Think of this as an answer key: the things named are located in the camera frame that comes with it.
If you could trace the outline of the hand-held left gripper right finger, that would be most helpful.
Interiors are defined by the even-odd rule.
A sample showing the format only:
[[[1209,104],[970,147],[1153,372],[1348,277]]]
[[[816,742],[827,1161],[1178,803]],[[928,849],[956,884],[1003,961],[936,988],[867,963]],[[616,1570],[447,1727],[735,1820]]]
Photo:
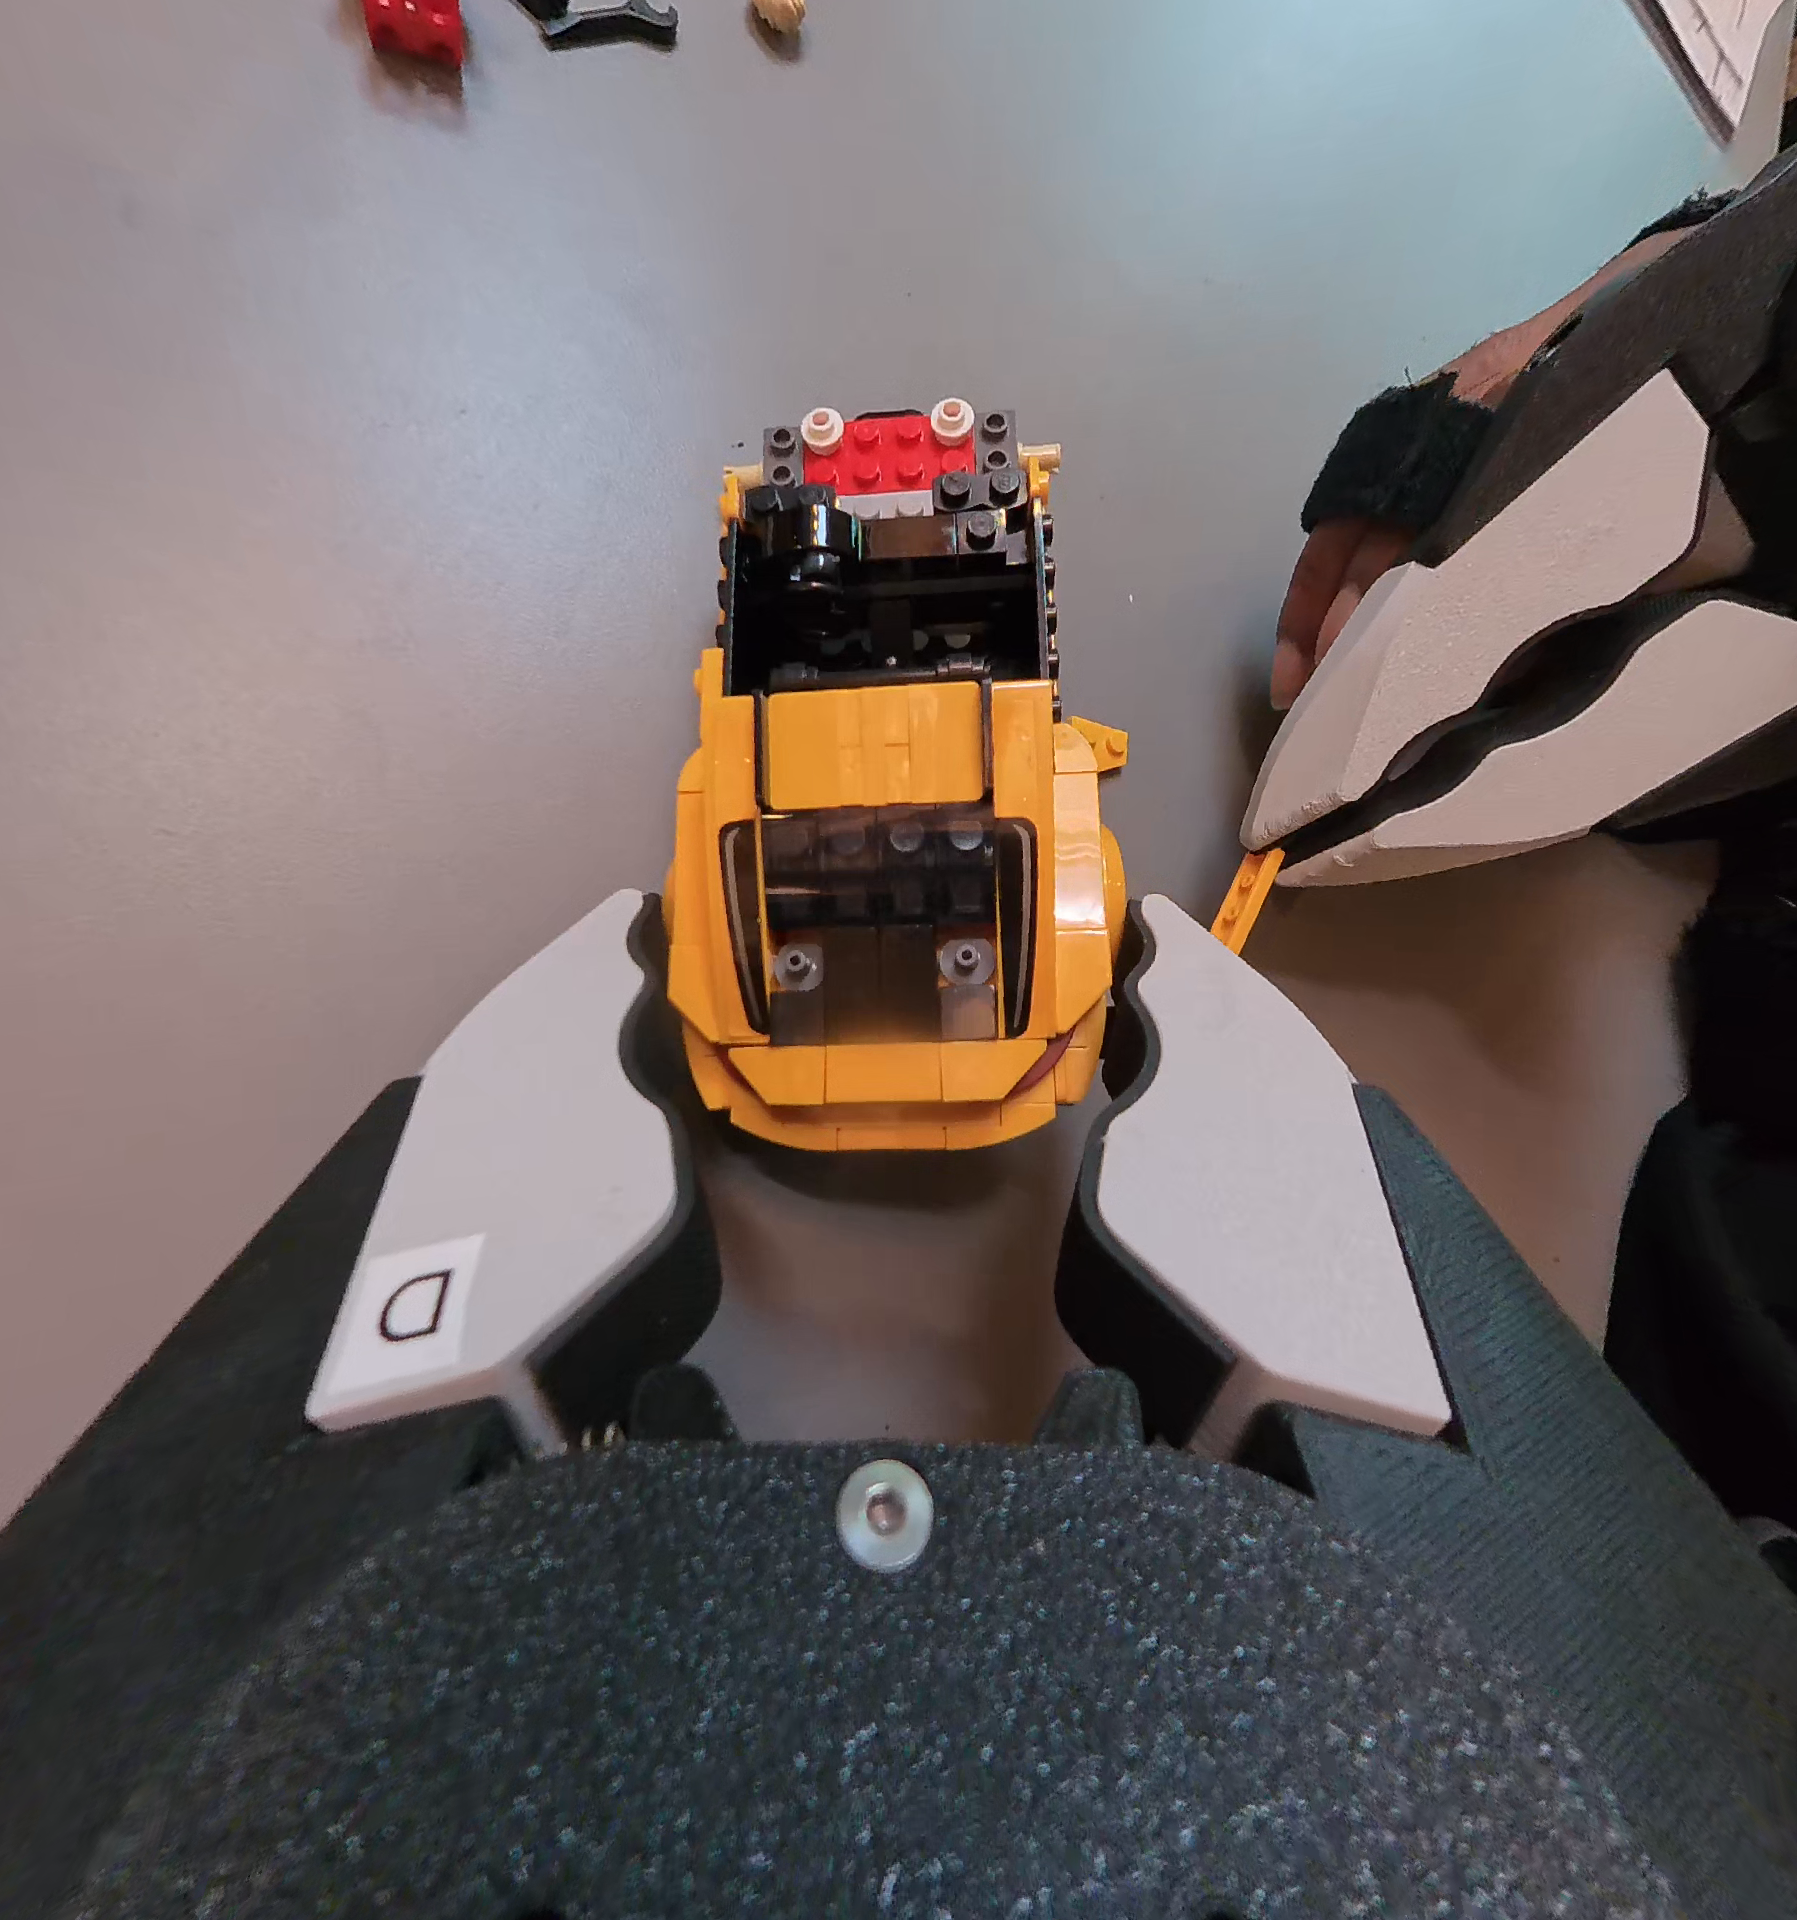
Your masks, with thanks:
[[[1055,1271],[1063,1328],[1185,1454],[1237,1454],[1271,1406],[1438,1434],[1451,1406],[1352,1074],[1172,900],[1131,910],[1131,943]]]

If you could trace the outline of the long yellow lego plate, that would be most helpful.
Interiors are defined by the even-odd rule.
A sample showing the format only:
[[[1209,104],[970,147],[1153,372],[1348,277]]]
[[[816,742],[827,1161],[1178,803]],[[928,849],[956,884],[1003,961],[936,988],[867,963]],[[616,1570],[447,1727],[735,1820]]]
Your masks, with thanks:
[[[1271,900],[1274,880],[1279,876],[1284,849],[1248,851],[1227,897],[1209,923],[1209,934],[1228,950],[1244,955],[1251,929],[1256,925],[1265,901]]]

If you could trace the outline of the red lego minifigure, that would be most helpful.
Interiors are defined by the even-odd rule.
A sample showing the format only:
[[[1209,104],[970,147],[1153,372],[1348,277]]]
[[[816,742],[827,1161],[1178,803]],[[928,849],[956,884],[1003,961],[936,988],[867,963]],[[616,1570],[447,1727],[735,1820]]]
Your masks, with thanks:
[[[450,75],[463,64],[461,4],[362,0],[357,19],[379,57],[421,63]]]

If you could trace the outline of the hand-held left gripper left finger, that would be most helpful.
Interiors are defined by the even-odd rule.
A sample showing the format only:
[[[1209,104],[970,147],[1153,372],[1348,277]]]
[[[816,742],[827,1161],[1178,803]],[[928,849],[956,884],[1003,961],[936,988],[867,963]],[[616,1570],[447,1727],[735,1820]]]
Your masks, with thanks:
[[[717,1317],[658,900],[616,893],[430,1056],[307,1396],[348,1432],[490,1401],[522,1449],[629,1429]]]

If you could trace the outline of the person's right hand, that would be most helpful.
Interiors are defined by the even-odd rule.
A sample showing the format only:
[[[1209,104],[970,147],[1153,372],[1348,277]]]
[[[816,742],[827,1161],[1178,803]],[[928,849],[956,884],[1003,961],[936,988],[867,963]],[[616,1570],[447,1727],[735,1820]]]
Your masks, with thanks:
[[[1305,543],[1274,618],[1274,710],[1295,705],[1364,595],[1408,556],[1480,448],[1489,409],[1584,297],[1588,292],[1562,297],[1352,418],[1344,448],[1317,473],[1324,502],[1305,510]]]

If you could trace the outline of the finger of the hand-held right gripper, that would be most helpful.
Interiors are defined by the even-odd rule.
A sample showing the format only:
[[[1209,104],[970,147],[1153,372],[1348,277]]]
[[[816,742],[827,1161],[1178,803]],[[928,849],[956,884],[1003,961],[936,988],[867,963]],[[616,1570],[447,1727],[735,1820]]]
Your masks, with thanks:
[[[1588,707],[1470,756],[1463,781],[1279,863],[1284,888],[1420,880],[1577,842],[1797,707],[1797,618],[1738,595],[1646,615]]]
[[[1443,562],[1390,567],[1284,716],[1244,849],[1364,801],[1532,635],[1676,563],[1697,532],[1708,439],[1676,375],[1654,372]]]

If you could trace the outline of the yellow lego car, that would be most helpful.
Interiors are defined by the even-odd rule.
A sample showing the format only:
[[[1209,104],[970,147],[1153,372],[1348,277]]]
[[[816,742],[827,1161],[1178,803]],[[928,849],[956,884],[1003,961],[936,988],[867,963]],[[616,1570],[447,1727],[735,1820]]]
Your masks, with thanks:
[[[696,1098],[752,1138],[973,1152],[1095,1081],[1128,736],[1065,716],[1059,462],[944,397],[811,408],[721,478],[662,917]]]

